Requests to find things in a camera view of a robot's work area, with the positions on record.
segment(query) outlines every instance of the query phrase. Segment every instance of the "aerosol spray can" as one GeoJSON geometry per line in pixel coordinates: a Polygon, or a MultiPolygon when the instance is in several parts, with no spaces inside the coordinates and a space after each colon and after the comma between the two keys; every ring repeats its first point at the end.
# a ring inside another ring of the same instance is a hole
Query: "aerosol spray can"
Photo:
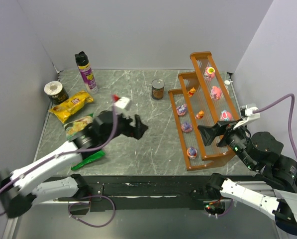
{"type": "Polygon", "coordinates": [[[84,53],[84,51],[75,55],[75,62],[77,63],[78,69],[82,75],[87,91],[90,94],[98,92],[98,86],[95,82],[88,56],[84,53]]]}

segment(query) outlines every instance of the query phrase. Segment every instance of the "white wall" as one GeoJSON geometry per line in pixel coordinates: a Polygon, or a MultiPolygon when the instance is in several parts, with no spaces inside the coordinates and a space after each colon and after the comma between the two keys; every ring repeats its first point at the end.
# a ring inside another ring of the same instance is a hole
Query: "white wall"
{"type": "Polygon", "coordinates": [[[211,51],[234,72],[272,0],[18,0],[59,70],[191,69],[211,51]]]}
{"type": "MultiPolygon", "coordinates": [[[[0,170],[33,161],[56,72],[16,0],[0,0],[0,170]]],[[[6,217],[0,217],[0,238],[6,217]]]]}
{"type": "MultiPolygon", "coordinates": [[[[292,129],[297,146],[297,0],[274,0],[233,75],[241,104],[262,108],[287,93],[296,96],[292,129]]],[[[269,131],[295,159],[288,136],[290,99],[261,113],[250,125],[269,131]]]]}

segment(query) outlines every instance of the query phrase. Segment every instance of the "orange toy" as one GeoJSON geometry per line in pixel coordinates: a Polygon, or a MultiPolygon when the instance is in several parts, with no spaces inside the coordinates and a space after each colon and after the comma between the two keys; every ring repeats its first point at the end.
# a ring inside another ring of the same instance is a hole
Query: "orange toy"
{"type": "Polygon", "coordinates": [[[203,111],[199,111],[198,114],[196,115],[196,119],[201,119],[204,115],[203,111]]]}
{"type": "Polygon", "coordinates": [[[194,95],[194,93],[196,93],[196,89],[194,87],[192,87],[189,91],[188,91],[188,96],[191,97],[194,95]]]}

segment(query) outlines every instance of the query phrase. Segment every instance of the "yellow snack bag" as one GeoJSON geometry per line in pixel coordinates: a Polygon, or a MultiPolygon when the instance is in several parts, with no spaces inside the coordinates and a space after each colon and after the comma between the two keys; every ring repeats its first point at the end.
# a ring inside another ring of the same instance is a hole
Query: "yellow snack bag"
{"type": "Polygon", "coordinates": [[[71,115],[82,109],[85,103],[93,102],[94,99],[89,93],[85,91],[77,92],[66,101],[49,109],[49,112],[56,115],[56,117],[64,123],[71,115]]]}

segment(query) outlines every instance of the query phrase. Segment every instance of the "spray can cap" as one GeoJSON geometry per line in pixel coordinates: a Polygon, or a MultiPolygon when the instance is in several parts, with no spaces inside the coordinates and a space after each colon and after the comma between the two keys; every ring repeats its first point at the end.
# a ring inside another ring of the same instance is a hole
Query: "spray can cap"
{"type": "Polygon", "coordinates": [[[89,63],[89,59],[84,51],[81,51],[79,54],[75,54],[75,62],[78,66],[86,66],[89,63]]]}

